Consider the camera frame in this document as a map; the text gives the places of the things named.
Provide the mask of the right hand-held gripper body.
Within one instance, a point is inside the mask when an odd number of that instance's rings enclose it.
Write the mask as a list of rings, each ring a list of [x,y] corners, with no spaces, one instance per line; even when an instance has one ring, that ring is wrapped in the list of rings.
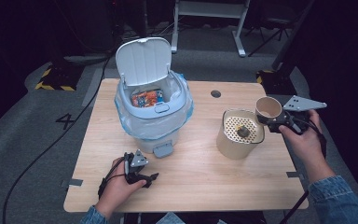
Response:
[[[327,103],[314,101],[311,99],[292,96],[283,106],[282,111],[286,110],[291,114],[289,120],[282,118],[282,113],[277,117],[278,121],[268,125],[271,133],[280,133],[281,125],[288,127],[296,134],[303,134],[309,127],[314,126],[310,122],[309,110],[326,108]]]

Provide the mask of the black yellow striped stand base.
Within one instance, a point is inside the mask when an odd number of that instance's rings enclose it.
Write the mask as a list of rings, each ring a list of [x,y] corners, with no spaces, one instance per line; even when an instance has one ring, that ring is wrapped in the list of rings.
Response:
[[[60,68],[50,64],[37,82],[36,90],[75,91],[84,66],[71,65]]]

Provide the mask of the dark wet residue lump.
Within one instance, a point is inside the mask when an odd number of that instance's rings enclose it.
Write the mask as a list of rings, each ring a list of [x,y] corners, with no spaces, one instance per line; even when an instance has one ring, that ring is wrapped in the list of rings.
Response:
[[[238,125],[236,127],[236,134],[241,138],[246,138],[250,135],[250,130],[244,125]]]

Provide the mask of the beige strainer container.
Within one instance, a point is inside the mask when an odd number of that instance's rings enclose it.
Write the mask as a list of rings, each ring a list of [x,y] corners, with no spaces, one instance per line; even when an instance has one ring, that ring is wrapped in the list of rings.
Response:
[[[250,130],[250,135],[241,138],[236,134],[236,127],[244,125]],[[222,124],[216,137],[218,150],[227,158],[240,160],[261,144],[265,139],[264,126],[256,120],[254,112],[244,109],[228,109],[222,117]]]

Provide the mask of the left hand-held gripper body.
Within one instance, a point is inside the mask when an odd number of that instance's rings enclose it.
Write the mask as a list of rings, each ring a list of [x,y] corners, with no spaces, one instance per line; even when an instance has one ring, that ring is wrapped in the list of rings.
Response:
[[[140,149],[132,153],[124,154],[124,174],[129,184],[138,182],[139,180],[149,181],[147,175],[141,175],[140,172],[148,164],[147,158],[142,154]]]

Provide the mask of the black stand with striped base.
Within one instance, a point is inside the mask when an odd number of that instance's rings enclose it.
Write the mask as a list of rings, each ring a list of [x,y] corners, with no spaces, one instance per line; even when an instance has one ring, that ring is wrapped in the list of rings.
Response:
[[[299,46],[296,38],[314,2],[315,0],[259,0],[258,27],[276,29],[276,32],[264,40],[252,54],[264,48],[276,35],[286,34],[287,37],[271,69],[256,73],[256,79],[266,94],[296,94],[290,78],[296,67],[296,48]]]

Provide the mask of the white and blue pedal bin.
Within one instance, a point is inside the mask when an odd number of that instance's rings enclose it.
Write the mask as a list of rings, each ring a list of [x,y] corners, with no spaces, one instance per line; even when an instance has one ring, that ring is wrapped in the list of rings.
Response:
[[[174,72],[171,69],[171,45],[161,37],[141,38],[123,44],[117,50],[116,63],[120,80],[130,87],[154,83]],[[178,132],[157,140],[133,138],[143,152],[164,158],[173,153]]]

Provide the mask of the person's left hand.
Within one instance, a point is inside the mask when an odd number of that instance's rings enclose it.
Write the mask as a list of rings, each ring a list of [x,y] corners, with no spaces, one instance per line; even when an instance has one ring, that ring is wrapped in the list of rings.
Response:
[[[96,210],[107,220],[114,211],[126,202],[138,189],[142,188],[145,180],[129,184],[124,176],[124,161],[117,158],[112,162],[113,171],[107,177],[107,184],[99,201],[94,205]]]

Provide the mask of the blue and orange snack packet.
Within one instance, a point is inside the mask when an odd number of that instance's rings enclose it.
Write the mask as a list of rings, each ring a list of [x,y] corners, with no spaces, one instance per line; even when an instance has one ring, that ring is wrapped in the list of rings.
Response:
[[[135,107],[150,107],[163,101],[162,90],[142,91],[131,96],[131,103]]]

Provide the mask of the person's dark lap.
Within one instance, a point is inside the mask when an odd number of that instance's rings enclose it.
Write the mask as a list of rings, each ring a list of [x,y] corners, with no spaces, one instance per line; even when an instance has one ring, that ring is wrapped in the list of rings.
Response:
[[[122,224],[267,224],[260,211],[127,213]]]

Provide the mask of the person's right hand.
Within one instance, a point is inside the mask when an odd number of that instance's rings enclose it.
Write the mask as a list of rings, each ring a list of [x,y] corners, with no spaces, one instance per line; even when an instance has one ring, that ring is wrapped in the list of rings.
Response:
[[[308,129],[301,135],[293,133],[288,127],[282,125],[279,130],[289,140],[295,154],[302,160],[310,182],[335,174],[324,158],[318,134],[314,130]]]

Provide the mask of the grey floor tape strip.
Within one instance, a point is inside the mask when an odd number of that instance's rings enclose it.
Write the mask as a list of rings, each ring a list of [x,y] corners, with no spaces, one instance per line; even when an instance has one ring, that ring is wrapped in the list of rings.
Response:
[[[88,90],[83,99],[82,105],[84,107],[94,106],[95,97],[98,94],[100,82],[103,80],[103,69],[98,68],[95,70],[92,80],[89,84]]]

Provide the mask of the white metal desk frame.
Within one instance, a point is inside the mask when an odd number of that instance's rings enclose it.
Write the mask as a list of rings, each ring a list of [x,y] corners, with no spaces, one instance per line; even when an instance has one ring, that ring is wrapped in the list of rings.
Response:
[[[175,0],[173,11],[173,33],[172,33],[172,53],[178,50],[179,36],[179,17],[196,16],[196,17],[214,17],[224,19],[238,19],[237,29],[232,32],[237,52],[240,57],[246,56],[245,48],[241,43],[241,30],[244,25],[251,0],[244,0],[243,3],[208,3],[208,2],[191,2],[186,0]]]

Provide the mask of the brown paper cup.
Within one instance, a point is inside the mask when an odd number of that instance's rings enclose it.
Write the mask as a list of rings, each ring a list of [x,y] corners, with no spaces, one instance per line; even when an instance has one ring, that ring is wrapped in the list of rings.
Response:
[[[264,96],[255,103],[255,113],[266,119],[275,119],[282,113],[282,105],[275,98]]]

